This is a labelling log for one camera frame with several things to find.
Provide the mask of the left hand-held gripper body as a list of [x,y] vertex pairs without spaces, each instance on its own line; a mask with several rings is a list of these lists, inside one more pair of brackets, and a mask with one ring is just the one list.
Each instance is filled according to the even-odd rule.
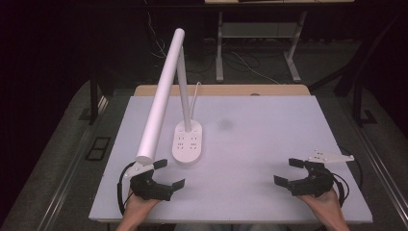
[[124,176],[130,179],[130,189],[134,195],[145,200],[157,199],[169,201],[173,194],[173,188],[153,180],[153,174],[156,170],[153,164],[146,166],[133,162],[125,168]]

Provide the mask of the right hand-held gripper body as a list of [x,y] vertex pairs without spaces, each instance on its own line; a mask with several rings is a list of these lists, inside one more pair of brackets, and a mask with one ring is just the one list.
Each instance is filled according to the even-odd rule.
[[316,197],[329,192],[333,185],[339,189],[340,197],[345,197],[343,184],[340,183],[335,174],[325,165],[334,163],[352,162],[354,156],[335,154],[331,152],[315,150],[304,162],[304,168],[308,175],[304,179],[289,181],[287,189],[293,196],[312,194]]

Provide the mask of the white desk lamp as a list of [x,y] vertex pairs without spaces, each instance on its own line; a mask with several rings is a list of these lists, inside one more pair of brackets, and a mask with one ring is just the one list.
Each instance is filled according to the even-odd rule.
[[174,76],[178,78],[183,120],[176,125],[174,131],[172,156],[179,164],[187,165],[196,162],[201,155],[203,129],[198,121],[191,118],[183,49],[184,37],[183,29],[175,30],[136,154],[136,162],[139,164],[150,165],[155,160]]

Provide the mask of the person's left hand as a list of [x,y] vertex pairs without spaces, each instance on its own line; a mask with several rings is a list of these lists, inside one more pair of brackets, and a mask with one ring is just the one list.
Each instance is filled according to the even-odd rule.
[[160,203],[157,199],[142,199],[134,195],[132,192],[128,196],[125,204],[125,218],[132,218],[144,221],[153,208]]

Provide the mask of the person's right hand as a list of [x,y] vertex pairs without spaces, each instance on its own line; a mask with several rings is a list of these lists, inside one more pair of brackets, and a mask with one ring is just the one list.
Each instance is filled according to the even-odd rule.
[[303,201],[321,222],[334,222],[343,218],[337,193],[331,189],[321,196],[301,195],[298,197]]

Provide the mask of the white table mat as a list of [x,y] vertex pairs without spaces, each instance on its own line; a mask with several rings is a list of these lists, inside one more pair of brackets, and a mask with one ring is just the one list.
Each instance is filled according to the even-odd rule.
[[290,158],[306,160],[315,152],[340,149],[313,96],[199,96],[193,117],[203,127],[202,153],[193,164],[177,163],[171,153],[181,100],[168,100],[156,157],[166,167],[156,182],[183,180],[183,189],[158,204],[150,222],[311,223],[313,213],[275,185],[274,176],[302,179],[307,172]]

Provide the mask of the black upright stand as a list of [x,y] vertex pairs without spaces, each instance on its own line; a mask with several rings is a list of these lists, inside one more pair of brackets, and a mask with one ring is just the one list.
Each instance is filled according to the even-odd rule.
[[359,127],[363,127],[365,124],[376,124],[377,121],[370,110],[364,110],[362,108],[363,103],[363,86],[357,82],[354,85],[353,90],[353,109],[352,117]]

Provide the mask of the wooden table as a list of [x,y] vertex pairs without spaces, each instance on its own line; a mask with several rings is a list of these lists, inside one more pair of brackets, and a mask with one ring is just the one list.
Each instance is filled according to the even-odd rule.
[[306,86],[303,85],[188,85],[188,94],[194,95],[310,95]]

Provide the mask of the black slanted stand legs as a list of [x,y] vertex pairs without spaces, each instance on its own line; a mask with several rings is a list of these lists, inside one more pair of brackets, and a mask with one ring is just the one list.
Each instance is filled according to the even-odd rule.
[[372,14],[369,26],[365,29],[366,33],[363,36],[362,43],[352,59],[345,66],[310,85],[308,87],[309,92],[316,91],[329,82],[339,79],[334,88],[334,93],[340,97],[347,96],[375,49],[399,18],[399,13],[387,17]]

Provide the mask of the black floor frame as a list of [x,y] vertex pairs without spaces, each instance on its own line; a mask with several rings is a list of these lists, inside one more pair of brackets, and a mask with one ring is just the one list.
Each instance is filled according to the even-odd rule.
[[102,161],[105,157],[110,141],[110,137],[96,137],[85,159],[92,162]]

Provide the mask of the metal floor rail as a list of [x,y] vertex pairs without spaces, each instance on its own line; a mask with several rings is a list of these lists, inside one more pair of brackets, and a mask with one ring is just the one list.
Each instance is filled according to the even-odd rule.
[[384,162],[381,160],[379,152],[375,149],[364,129],[356,127],[355,132],[365,147],[368,159],[370,160],[373,169],[375,170],[381,184],[385,188],[388,197],[391,199],[401,221],[408,231],[408,200],[403,196],[391,173],[387,170]]
[[52,227],[55,224],[59,212],[62,209],[65,199],[69,194],[70,188],[73,184],[73,179],[76,175],[78,165],[80,165],[80,163],[88,153],[92,135],[99,125],[100,117],[104,114],[108,104],[109,100],[105,96],[102,96],[99,100],[97,100],[96,104],[91,103],[86,130],[84,131],[78,145],[76,146],[75,152],[72,156],[63,179],[60,181],[58,188],[55,190],[51,197],[50,204],[48,205],[47,210],[41,219],[37,231],[52,231]]

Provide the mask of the grey metal frame desk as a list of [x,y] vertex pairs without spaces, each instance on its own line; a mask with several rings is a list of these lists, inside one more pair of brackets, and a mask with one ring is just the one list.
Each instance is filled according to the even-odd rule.
[[[305,4],[307,7],[318,4],[345,4],[353,3],[354,0],[205,0],[209,6],[237,6],[249,7],[254,5],[260,7],[278,7],[279,5],[293,7],[297,4]],[[224,39],[290,39],[291,46],[284,51],[283,57],[286,61],[294,82],[300,83],[293,56],[300,40],[308,11],[301,10],[297,20],[284,22],[227,22],[223,20],[224,10],[218,12],[217,20],[217,54],[216,54],[216,80],[224,81],[222,42]]]

